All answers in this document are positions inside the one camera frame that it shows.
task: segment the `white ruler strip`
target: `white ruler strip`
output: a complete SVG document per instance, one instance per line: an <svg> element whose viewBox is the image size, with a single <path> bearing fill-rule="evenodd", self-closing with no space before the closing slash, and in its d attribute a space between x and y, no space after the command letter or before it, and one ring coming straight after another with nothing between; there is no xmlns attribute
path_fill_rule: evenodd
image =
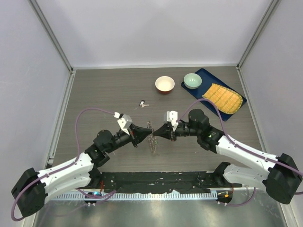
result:
<svg viewBox="0 0 303 227"><path fill-rule="evenodd" d="M78 201L84 200L85 196L80 192L67 192L52 199L53 201ZM109 201L160 201L160 200L216 200L218 199L217 191L210 193L193 193L193 194L180 194L177 191L164 194L141 194L141 193L117 193L114 194ZM85 199L86 201L96 201L96 199Z"/></svg>

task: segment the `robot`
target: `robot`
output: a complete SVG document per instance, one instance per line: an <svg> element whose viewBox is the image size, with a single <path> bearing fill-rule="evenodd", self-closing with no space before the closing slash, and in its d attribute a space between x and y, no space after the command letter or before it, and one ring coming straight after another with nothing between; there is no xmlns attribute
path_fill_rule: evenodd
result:
<svg viewBox="0 0 303 227"><path fill-rule="evenodd" d="M23 217L36 213L47 202L62 193L77 188L99 187L100 182L108 175L98 171L98 168L109 160L107 154L128 143L137 147L152 134L151 129L134 125L131 117L126 114L116 112L114 117L118 118L117 122L120 126L120 130L115 135L108 130L101 130L93 140L93 144L77 158L44 170L35 171L30 168L22 174L11 193L15 199L18 198L17 205ZM175 179L173 174L176 173L169 172L123 173L120 179L118 176L122 173L117 175L116 179L112 174L115 182L111 180L112 183L106 183L108 186L104 188L105 192L117 190L118 193L169 193L174 189L181 193L198 193L205 192L210 185L212 187L247 185L265 191L280 203L289 204L302 181L299 174L269 161L274 160L298 170L289 155L282 154L278 157L236 141L211 126L208 117L200 109L188 113L188 122L178 120L176 111L167 111L164 115L164 125L154 131L153 135L173 142L177 137L197 137L197 143L204 150L231 157L249 168L222 162L211 174L183 172L182 182ZM155 187L154 183L151 183L155 182L155 178L164 179L163 182L167 184L161 183Z"/></svg>

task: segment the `yellow pot holder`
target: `yellow pot holder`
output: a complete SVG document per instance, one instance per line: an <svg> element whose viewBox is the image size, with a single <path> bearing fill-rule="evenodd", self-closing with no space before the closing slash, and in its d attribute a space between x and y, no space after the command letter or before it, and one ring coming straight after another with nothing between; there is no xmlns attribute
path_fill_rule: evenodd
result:
<svg viewBox="0 0 303 227"><path fill-rule="evenodd" d="M243 103L241 95L218 84L212 84L202 97L212 101L225 114L234 114Z"/></svg>

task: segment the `gray wood tabletop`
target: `gray wood tabletop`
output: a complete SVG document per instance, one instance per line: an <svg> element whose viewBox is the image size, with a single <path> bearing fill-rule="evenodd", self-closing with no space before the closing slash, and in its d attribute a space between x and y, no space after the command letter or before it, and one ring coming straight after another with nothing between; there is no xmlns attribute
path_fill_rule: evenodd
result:
<svg viewBox="0 0 303 227"><path fill-rule="evenodd" d="M179 116L196 99L181 87L187 73L200 68L144 68L144 69L104 69L77 70L71 90L62 131L59 138L54 164L65 162L77 154L74 123L79 112L87 107L98 107L130 115L137 126L146 127L148 121L154 129L163 125L166 111L178 111ZM228 86L244 95L235 67L205 67ZM155 80L159 76L170 76L175 80L175 88L168 95L159 94ZM146 106L140 108L144 99ZM209 117L210 123L221 128L218 117L203 104L197 103L193 108L201 108ZM234 116L224 123L228 133L235 139L254 148L261 149L249 107L245 104ZM102 130L115 134L119 130L116 118L98 111L84 113L78 125L81 151L92 143L96 134ZM213 171L222 161L235 165L238 162L203 150L195 137L178 138L171 142L157 138L155 154L151 153L147 140L134 148L132 144L110 153L110 160L100 171Z"/></svg>

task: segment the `white panel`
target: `white panel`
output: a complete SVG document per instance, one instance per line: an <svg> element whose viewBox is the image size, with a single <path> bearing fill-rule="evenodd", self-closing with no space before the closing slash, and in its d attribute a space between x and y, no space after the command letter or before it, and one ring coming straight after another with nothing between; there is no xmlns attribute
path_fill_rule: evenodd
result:
<svg viewBox="0 0 303 227"><path fill-rule="evenodd" d="M69 73L28 1L0 1L0 21L0 226L14 227L10 191L46 162Z"/></svg>
<svg viewBox="0 0 303 227"><path fill-rule="evenodd" d="M38 0L74 67L238 63L270 0Z"/></svg>
<svg viewBox="0 0 303 227"><path fill-rule="evenodd" d="M267 151L291 155L303 171L303 1L283 0L243 65ZM303 196L295 196L297 218Z"/></svg>

